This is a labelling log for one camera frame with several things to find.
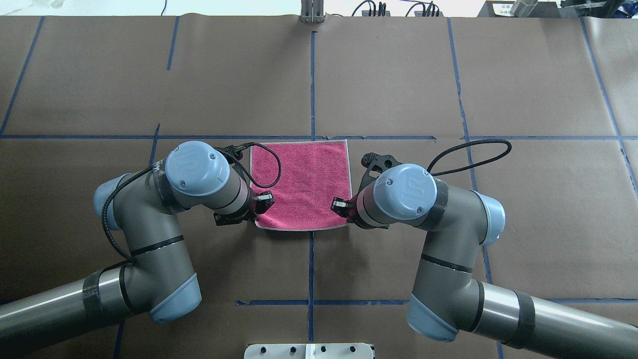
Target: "pink towel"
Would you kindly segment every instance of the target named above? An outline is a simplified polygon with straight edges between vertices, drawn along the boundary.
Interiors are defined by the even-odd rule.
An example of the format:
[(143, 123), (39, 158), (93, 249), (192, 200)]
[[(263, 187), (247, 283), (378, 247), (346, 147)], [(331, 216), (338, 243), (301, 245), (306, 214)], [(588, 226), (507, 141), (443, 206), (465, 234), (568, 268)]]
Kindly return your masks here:
[[(351, 198), (346, 141), (265, 143), (281, 160), (281, 179), (272, 188), (275, 203), (260, 215), (257, 227), (275, 231), (318, 231), (346, 225), (330, 210), (333, 197)], [(261, 184), (277, 178), (277, 161), (252, 147), (250, 172)], [(251, 184), (259, 193), (264, 189)]]

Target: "white bracket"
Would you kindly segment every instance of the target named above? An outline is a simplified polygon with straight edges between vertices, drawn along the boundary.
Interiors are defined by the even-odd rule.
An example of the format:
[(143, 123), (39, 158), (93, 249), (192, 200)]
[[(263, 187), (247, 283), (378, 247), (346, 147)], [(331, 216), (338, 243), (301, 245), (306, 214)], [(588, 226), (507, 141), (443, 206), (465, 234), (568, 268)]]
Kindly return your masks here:
[(323, 0), (301, 0), (301, 22), (306, 24), (320, 24), (324, 20)]
[(253, 344), (244, 359), (375, 359), (375, 350), (366, 343)]

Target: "light blue joint cap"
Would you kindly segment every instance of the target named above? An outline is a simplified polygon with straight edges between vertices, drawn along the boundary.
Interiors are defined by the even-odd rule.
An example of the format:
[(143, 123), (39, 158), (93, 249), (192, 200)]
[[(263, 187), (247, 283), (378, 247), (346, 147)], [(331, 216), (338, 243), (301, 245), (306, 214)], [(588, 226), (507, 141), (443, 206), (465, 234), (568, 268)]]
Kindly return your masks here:
[(408, 304), (407, 321), (415, 332), (442, 342), (453, 341), (459, 333), (458, 329), (434, 314), (412, 293), (410, 293), (410, 303)]
[(182, 143), (166, 159), (168, 182), (185, 195), (213, 194), (226, 184), (229, 175), (230, 166), (224, 156), (201, 141)]
[(375, 203), (396, 220), (413, 220), (434, 206), (436, 183), (423, 167), (403, 164), (391, 168), (376, 179)]
[(202, 294), (197, 282), (197, 273), (194, 273), (179, 288), (151, 309), (149, 315), (155, 323), (166, 323), (190, 313), (201, 301)]
[(483, 202), (483, 207), (487, 215), (487, 234), (481, 245), (490, 245), (498, 241), (501, 233), (505, 230), (505, 209), (501, 202), (496, 199), (482, 195), (476, 191), (472, 192), (476, 193), (481, 202)]
[[(93, 209), (95, 210), (95, 214), (102, 218), (102, 208), (104, 208), (104, 204), (107, 202), (107, 198), (113, 193), (113, 191), (117, 188), (120, 181), (128, 176), (130, 173), (125, 173), (118, 178), (114, 178), (106, 183), (102, 183), (98, 189), (95, 190), (93, 194)], [(117, 225), (115, 221), (115, 215), (113, 214), (113, 201), (108, 204), (107, 209), (107, 227), (114, 231), (119, 231), (121, 228)]]

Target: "blue object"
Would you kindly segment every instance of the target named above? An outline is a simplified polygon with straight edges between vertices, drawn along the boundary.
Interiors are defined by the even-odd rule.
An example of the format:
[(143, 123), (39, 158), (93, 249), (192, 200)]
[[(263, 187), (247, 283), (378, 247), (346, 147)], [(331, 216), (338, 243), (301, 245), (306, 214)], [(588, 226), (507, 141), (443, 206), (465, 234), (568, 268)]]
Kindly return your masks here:
[[(102, 208), (104, 208), (104, 204), (107, 202), (107, 198), (113, 193), (113, 191), (117, 188), (120, 181), (128, 176), (130, 173), (125, 173), (118, 178), (114, 178), (106, 183), (102, 183), (98, 189), (95, 190), (93, 194), (93, 209), (95, 210), (95, 214), (102, 218)], [(107, 209), (107, 227), (114, 231), (119, 231), (121, 228), (117, 225), (115, 221), (115, 215), (113, 214), (113, 201), (108, 204)]]
[(190, 313), (201, 301), (197, 273), (193, 273), (179, 288), (151, 309), (149, 315), (155, 323), (166, 323)]
[(230, 175), (226, 158), (201, 141), (184, 142), (166, 159), (166, 177), (179, 192), (203, 197), (220, 190)]
[(373, 194), (377, 207), (386, 215), (396, 220), (412, 220), (434, 206), (436, 183), (423, 167), (403, 164), (381, 173)]
[(487, 234), (481, 245), (490, 245), (498, 241), (500, 234), (505, 230), (505, 209), (501, 202), (496, 199), (482, 195), (476, 191), (472, 192), (476, 193), (481, 202), (483, 202), (483, 207), (487, 215)]
[(456, 338), (459, 330), (446, 323), (441, 317), (429, 310), (414, 294), (410, 293), (408, 317), (410, 328), (430, 339), (451, 342)]

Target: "white floor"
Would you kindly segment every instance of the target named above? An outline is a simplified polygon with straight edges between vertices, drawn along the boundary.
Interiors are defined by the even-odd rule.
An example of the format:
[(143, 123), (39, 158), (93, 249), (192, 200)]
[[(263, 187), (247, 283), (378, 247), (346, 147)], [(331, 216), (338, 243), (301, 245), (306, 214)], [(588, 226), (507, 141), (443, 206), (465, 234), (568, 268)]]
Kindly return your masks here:
[[(350, 16), (359, 0), (326, 0), (324, 10)], [(405, 16), (413, 5), (408, 1), (388, 0), (392, 16)], [(484, 0), (437, 0), (436, 4), (448, 17), (475, 17)], [(127, 16), (159, 15), (164, 0), (2, 0), (0, 15), (60, 15), (60, 16)], [(201, 13), (204, 15), (286, 15), (300, 13), (299, 0), (203, 1), (168, 0), (165, 15)], [(367, 10), (364, 5), (360, 10)]]

